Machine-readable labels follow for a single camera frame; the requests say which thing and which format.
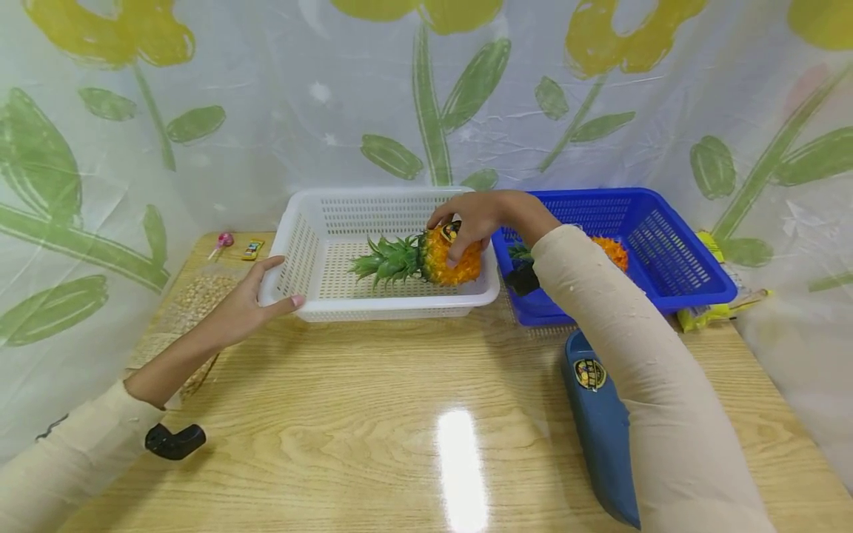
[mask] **sticker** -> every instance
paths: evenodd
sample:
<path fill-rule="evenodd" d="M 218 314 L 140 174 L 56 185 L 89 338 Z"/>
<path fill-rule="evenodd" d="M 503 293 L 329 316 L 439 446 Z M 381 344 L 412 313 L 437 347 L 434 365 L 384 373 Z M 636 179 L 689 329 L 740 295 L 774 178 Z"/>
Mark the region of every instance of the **sticker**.
<path fill-rule="evenodd" d="M 607 371 L 595 359 L 581 359 L 575 363 L 577 382 L 588 391 L 598 391 L 607 381 Z"/>
<path fill-rule="evenodd" d="M 456 240 L 456 235 L 459 234 L 459 228 L 462 227 L 462 220 L 454 220 L 449 224 L 445 224 L 441 228 L 441 236 L 443 236 L 448 242 L 453 242 Z"/>

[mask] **plastic curtain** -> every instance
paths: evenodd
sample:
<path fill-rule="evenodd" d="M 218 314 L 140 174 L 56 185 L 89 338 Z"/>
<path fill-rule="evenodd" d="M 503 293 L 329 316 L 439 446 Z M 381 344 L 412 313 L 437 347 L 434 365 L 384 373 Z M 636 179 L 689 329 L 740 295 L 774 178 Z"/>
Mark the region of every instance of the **plastic curtain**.
<path fill-rule="evenodd" d="M 853 485 L 847 0 L 0 4 L 0 460 L 119 375 L 192 243 L 305 187 L 644 186 Z"/>

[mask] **beige sleeve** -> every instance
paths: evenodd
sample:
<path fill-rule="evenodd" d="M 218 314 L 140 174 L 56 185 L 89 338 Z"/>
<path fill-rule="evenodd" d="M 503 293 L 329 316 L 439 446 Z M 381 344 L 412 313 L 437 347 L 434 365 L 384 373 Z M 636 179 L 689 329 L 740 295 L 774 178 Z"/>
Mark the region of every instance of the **beige sleeve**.
<path fill-rule="evenodd" d="M 58 529 L 142 454 L 165 411 L 116 383 L 0 469 L 0 531 Z"/>
<path fill-rule="evenodd" d="M 630 413 L 642 530 L 775 531 L 711 383 L 640 288 L 573 226 L 552 230 L 532 255 L 543 289 L 577 321 Z"/>

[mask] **blue object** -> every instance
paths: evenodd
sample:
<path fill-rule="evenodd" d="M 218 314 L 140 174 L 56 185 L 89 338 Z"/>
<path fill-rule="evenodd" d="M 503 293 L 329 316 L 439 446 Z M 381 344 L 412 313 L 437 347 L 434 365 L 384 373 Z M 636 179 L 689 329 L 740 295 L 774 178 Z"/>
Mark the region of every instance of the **blue object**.
<path fill-rule="evenodd" d="M 628 253 L 628 277 L 663 313 L 687 307 L 726 304 L 737 287 L 699 237 L 663 197 L 647 188 L 596 188 L 531 192 L 562 223 L 578 224 L 590 236 L 619 240 Z M 520 266 L 509 247 L 520 241 L 514 230 L 493 236 L 501 274 Z M 524 297 L 509 291 L 523 326 L 574 321 L 542 289 Z"/>
<path fill-rule="evenodd" d="M 601 370 L 598 380 L 596 368 Z M 612 517 L 639 530 L 640 514 L 628 447 L 628 409 L 579 330 L 566 341 L 566 356 L 560 362 L 560 369 L 595 497 Z M 579 377 L 584 372 L 586 379 Z"/>

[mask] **hand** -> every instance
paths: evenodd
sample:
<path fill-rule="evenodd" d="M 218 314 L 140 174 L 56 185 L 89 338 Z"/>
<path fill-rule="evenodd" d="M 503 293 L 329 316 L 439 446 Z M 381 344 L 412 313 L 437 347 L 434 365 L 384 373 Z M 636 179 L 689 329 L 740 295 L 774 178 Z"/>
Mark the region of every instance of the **hand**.
<path fill-rule="evenodd" d="M 258 304 L 258 290 L 264 273 L 284 263 L 283 256 L 258 261 L 246 277 L 199 324 L 188 333 L 200 342 L 223 350 L 247 339 L 270 320 L 294 312 L 305 297 L 294 295 L 267 307 Z"/>
<path fill-rule="evenodd" d="M 478 240 L 483 248 L 488 246 L 491 235 L 501 226 L 515 229 L 527 240 L 525 233 L 530 222 L 528 217 L 533 217 L 533 222 L 545 220 L 553 227 L 560 225 L 537 198 L 516 190 L 460 194 L 439 206 L 426 226 L 432 229 L 440 223 L 448 223 L 454 215 L 459 215 L 462 226 L 447 253 L 448 266 L 451 268 L 459 262 L 462 253 Z"/>

